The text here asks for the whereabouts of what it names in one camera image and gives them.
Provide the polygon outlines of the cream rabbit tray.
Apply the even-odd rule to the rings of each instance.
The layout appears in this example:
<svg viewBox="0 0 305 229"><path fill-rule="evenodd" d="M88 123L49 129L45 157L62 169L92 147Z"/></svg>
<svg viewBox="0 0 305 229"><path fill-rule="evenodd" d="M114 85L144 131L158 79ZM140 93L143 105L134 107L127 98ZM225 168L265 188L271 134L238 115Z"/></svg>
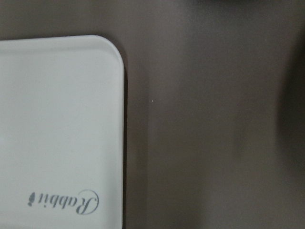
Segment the cream rabbit tray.
<svg viewBox="0 0 305 229"><path fill-rule="evenodd" d="M108 39L1 41L1 228L122 228L123 113Z"/></svg>

